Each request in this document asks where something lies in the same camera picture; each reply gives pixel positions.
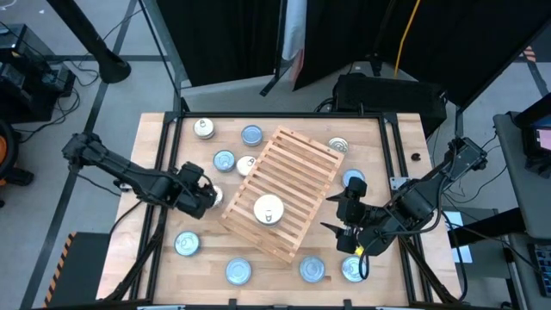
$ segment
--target black stand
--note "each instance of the black stand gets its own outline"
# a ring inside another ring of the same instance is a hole
[[[102,37],[74,0],[47,1],[88,52],[94,55],[104,83],[117,83],[128,78],[130,65],[107,48]]]

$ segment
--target metal can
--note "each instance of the metal can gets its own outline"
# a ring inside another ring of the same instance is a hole
[[[344,138],[335,137],[329,140],[329,147],[335,151],[346,153],[348,151],[348,142]]]
[[[222,191],[220,186],[217,185],[214,185],[213,189],[216,192],[216,199],[214,199],[212,208],[217,208],[222,204],[222,201],[224,200],[224,192]]]
[[[243,258],[234,258],[226,266],[226,279],[233,285],[243,285],[251,279],[251,264]]]
[[[238,172],[241,176],[247,177],[251,172],[252,166],[255,165],[256,159],[252,156],[243,156],[238,160]]]
[[[241,139],[246,146],[258,146],[262,143],[262,129],[257,125],[249,125],[241,132]]]
[[[257,220],[266,226],[277,224],[282,219],[284,210],[283,201],[273,194],[260,196],[253,208]]]
[[[366,272],[367,274],[369,274],[369,269],[365,261],[362,262],[362,271],[364,274]],[[363,281],[362,277],[360,276],[360,258],[356,255],[344,259],[342,272],[346,280],[350,282]]]
[[[300,262],[300,275],[306,282],[320,282],[325,276],[325,264],[319,257],[305,257]]]
[[[199,237],[194,232],[180,232],[174,240],[176,253],[182,256],[192,256],[199,250]]]
[[[235,167],[235,157],[230,151],[218,151],[214,154],[214,167],[220,172],[232,171]]]
[[[362,181],[365,182],[365,176],[361,171],[359,171],[358,169],[348,169],[343,174],[343,182],[342,182],[343,187],[348,186],[351,177],[359,177],[362,179]]]
[[[210,139],[214,136],[214,123],[209,119],[203,118],[195,122],[193,130],[200,139]]]

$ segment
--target wooden slatted tray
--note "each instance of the wooden slatted tray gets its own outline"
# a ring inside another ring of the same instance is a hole
[[[344,155],[285,127],[278,127],[219,222],[261,251],[291,263],[343,162]],[[273,227],[258,223],[254,202],[279,196],[285,207]]]

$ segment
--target orange-black striped tape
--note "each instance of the orange-black striped tape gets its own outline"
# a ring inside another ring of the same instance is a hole
[[[69,236],[67,236],[67,240],[65,241],[65,245],[63,246],[63,251],[61,252],[61,257],[59,258],[58,265],[55,267],[52,280],[50,280],[50,286],[48,287],[48,290],[46,292],[46,298],[44,299],[44,303],[42,303],[42,307],[48,307],[50,301],[52,300],[53,290],[55,289],[55,286],[59,279],[59,275],[61,275],[61,270],[63,269],[63,265],[65,264],[65,260],[67,259],[69,247],[71,247],[72,240],[75,238],[76,235],[76,232],[71,232]]]
[[[536,53],[534,53],[534,50],[532,50],[532,46],[527,46],[524,49],[523,54],[524,54],[524,57],[526,57],[526,60],[534,63],[536,62]]]

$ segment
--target black metal frame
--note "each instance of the black metal frame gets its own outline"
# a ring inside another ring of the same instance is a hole
[[[382,144],[382,151],[385,158],[385,166],[387,168],[387,180],[389,188],[390,186],[390,177],[394,177],[394,171],[393,171],[393,162],[392,162],[392,155],[390,152],[390,145],[388,141],[387,136],[387,126],[386,123],[389,122],[393,129],[393,137],[394,137],[394,144],[396,145],[396,152],[398,153],[398,161],[399,161],[399,169],[400,174],[403,177],[407,177],[407,167],[406,167],[406,157],[404,154],[404,149],[402,146],[402,140],[399,133],[399,123],[398,118],[395,113],[364,113],[364,114],[357,114],[357,113],[251,113],[251,112],[166,112],[164,114],[164,120],[163,120],[163,128],[161,130],[161,136],[158,146],[158,153],[157,158],[155,162],[155,168],[160,169],[163,165],[163,157],[165,155],[165,149],[166,149],[166,142],[168,139],[169,134],[169,126],[172,122],[176,121],[176,128],[174,132],[174,139],[172,140],[172,146],[170,149],[170,159],[169,159],[169,168],[174,167],[176,164],[176,156],[177,156],[177,150],[179,148],[180,139],[181,139],[181,131],[183,127],[183,120],[186,117],[207,117],[207,118],[227,118],[227,117],[233,117],[233,118],[319,118],[319,119],[343,119],[343,118],[350,118],[350,119],[357,119],[357,118],[365,118],[365,119],[373,119],[377,120],[379,122],[379,129],[381,133],[381,144]],[[152,226],[152,215],[153,215],[153,206],[148,205],[147,210],[145,212],[145,218],[144,218],[144,225],[142,227],[142,233],[141,233],[141,239],[139,242],[139,252],[143,252],[145,249],[145,246],[147,244],[147,240],[149,239],[149,235],[151,232],[151,226]],[[166,210],[161,210],[161,213],[159,215],[159,219],[166,219],[168,213]],[[418,251],[423,254],[423,246],[421,243],[421,238],[419,236],[413,237],[414,244]],[[157,276],[158,276],[158,265],[160,263],[160,255],[161,255],[161,245],[154,251],[153,258],[152,258],[152,265],[151,265],[151,272],[147,283],[147,290],[146,290],[146,299],[153,300],[153,297],[155,295],[155,288],[157,283]],[[405,286],[406,286],[406,293],[407,293],[407,299],[409,304],[413,304],[417,302],[416,295],[415,295],[415,286],[413,284],[413,276],[412,276],[412,267],[410,265],[409,255],[407,254],[404,247],[400,246],[400,259],[402,268],[404,271],[404,278],[405,278]],[[130,299],[136,299],[138,296],[138,290],[139,290],[139,282],[140,278],[138,277],[134,285],[132,286]],[[432,302],[432,294],[430,290],[430,285],[428,284],[428,281],[424,278],[424,276],[421,276],[421,283],[422,283],[422,289],[423,289],[423,295],[424,295],[424,301],[425,302]],[[214,306],[214,305],[187,305],[186,307],[193,307],[194,309],[226,309],[228,307],[231,307],[232,300],[230,300],[229,305],[230,306]],[[355,310],[363,310],[363,309],[373,309],[373,307],[353,307],[350,304],[350,309]],[[258,306],[262,309],[265,309],[266,306]],[[323,308],[324,310],[330,310],[330,309],[342,309],[341,307],[304,307],[305,309],[320,309]]]

